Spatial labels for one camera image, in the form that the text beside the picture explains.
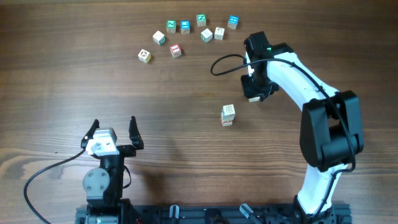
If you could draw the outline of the white block blue side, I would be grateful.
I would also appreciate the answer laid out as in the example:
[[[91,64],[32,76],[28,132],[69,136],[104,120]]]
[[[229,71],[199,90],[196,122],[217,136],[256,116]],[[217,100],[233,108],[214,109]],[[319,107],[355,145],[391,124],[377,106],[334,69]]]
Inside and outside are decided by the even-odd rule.
[[[235,114],[236,114],[236,112],[235,112],[233,104],[223,106],[221,115],[226,115],[226,116],[234,115],[235,116]]]

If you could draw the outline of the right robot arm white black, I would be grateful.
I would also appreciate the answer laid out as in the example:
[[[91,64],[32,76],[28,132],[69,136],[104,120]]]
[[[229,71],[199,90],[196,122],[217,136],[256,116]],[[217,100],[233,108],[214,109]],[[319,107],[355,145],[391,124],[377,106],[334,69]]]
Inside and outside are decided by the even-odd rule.
[[[267,211],[265,221],[351,223],[349,205],[332,204],[331,198],[341,174],[354,171],[356,155],[364,148],[358,97],[321,81],[291,47],[271,45],[264,32],[251,34],[244,47],[245,97],[262,101],[283,89],[302,112],[300,150],[308,164],[302,188],[289,215],[272,218]]]

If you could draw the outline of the white block red side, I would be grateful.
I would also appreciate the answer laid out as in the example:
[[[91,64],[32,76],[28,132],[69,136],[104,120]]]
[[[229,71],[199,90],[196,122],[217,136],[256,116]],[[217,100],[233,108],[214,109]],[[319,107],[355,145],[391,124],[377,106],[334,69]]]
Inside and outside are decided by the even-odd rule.
[[[229,121],[222,120],[221,124],[223,124],[223,123],[233,123],[233,120],[229,120]]]

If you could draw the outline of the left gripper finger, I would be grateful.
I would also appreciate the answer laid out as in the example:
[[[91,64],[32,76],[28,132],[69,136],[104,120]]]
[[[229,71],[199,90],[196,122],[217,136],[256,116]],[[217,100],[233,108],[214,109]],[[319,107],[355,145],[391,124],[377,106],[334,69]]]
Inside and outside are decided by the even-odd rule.
[[[144,148],[144,141],[142,140],[141,134],[138,130],[135,116],[131,116],[129,123],[129,139],[136,150]]]
[[[97,119],[95,119],[93,121],[93,124],[91,125],[91,128],[88,130],[88,132],[85,134],[85,136],[81,140],[80,146],[82,149],[85,149],[87,147],[88,141],[90,139],[93,139],[93,135],[94,135],[96,129],[98,129],[99,127],[100,127],[100,122]]]

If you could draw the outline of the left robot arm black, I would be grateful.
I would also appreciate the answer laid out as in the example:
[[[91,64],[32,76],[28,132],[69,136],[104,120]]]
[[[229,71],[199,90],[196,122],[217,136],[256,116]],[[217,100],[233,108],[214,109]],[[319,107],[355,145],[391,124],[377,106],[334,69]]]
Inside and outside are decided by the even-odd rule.
[[[129,123],[130,144],[117,145],[113,128],[100,128],[96,119],[85,137],[81,148],[99,160],[99,167],[89,170],[83,178],[88,205],[76,210],[75,223],[142,223],[142,218],[129,199],[123,199],[123,190],[132,182],[123,184],[123,175],[129,172],[124,159],[135,157],[144,148],[137,128],[136,118]]]

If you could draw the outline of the white block yellow C side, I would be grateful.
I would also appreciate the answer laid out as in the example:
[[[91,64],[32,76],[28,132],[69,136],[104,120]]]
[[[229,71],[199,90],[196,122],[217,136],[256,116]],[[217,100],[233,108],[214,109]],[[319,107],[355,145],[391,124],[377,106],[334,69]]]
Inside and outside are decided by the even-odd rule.
[[[252,103],[252,102],[259,101],[260,99],[261,99],[260,96],[257,96],[257,97],[254,97],[254,98],[249,98],[248,101],[249,101],[250,103]]]

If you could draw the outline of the white block leaf picture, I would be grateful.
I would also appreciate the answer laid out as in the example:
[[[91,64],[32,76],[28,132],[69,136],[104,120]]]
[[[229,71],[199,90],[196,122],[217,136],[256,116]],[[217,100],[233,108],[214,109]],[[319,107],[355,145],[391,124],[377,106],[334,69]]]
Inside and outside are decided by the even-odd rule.
[[[221,120],[225,120],[225,121],[234,120],[234,115],[230,115],[230,116],[221,115]]]

